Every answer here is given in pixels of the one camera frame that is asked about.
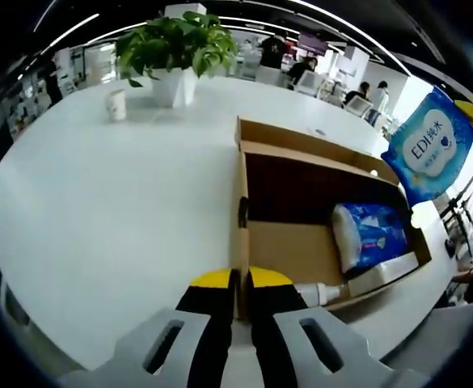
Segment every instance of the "blue packaging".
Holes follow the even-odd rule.
[[[437,198],[450,187],[472,143],[468,119],[434,88],[392,136],[382,159],[398,176],[412,207]]]
[[[333,229],[344,274],[372,268],[409,251],[398,214],[385,205],[337,205]]]

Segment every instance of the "cardboard box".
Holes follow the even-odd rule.
[[[418,268],[431,260],[423,233],[410,224],[412,213],[399,181],[381,159],[242,119],[236,137],[240,155],[231,260],[242,283],[249,266],[256,266],[280,272],[295,284],[346,285],[331,224],[333,208],[343,202],[397,209]],[[359,302],[398,281],[356,297],[345,286],[341,297],[327,308]],[[245,300],[243,293],[239,296],[239,316],[243,317]]]

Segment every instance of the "white table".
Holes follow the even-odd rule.
[[[129,117],[109,124],[103,97],[126,88]],[[35,324],[88,369],[191,279],[229,265],[240,115],[379,155],[363,120],[273,86],[203,79],[184,109],[149,108],[125,82],[79,91],[36,121],[0,164],[0,269]],[[454,270],[427,204],[433,260],[346,317],[381,357],[432,309]]]

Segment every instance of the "paper cup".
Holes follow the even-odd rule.
[[[111,91],[105,99],[105,104],[110,121],[122,121],[126,118],[125,91]]]

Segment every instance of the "green leaves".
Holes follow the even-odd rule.
[[[116,42],[116,55],[122,69],[132,67],[139,74],[153,77],[154,69],[192,67],[200,77],[229,67],[237,53],[230,32],[215,15],[185,12],[182,19],[154,19]],[[140,87],[130,80],[130,85]]]

